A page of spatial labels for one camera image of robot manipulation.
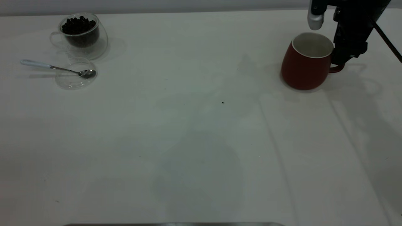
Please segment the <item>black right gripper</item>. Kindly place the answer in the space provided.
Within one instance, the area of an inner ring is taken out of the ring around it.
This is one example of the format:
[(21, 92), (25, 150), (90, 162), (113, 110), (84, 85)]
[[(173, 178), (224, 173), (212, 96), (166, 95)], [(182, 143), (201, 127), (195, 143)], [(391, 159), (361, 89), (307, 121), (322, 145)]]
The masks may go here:
[(378, 20), (389, 3), (390, 0), (329, 1), (330, 6), (336, 6), (334, 21), (338, 23), (334, 36), (332, 64), (344, 65), (346, 56), (347, 60), (350, 60), (366, 53), (366, 41), (373, 30), (372, 22)]

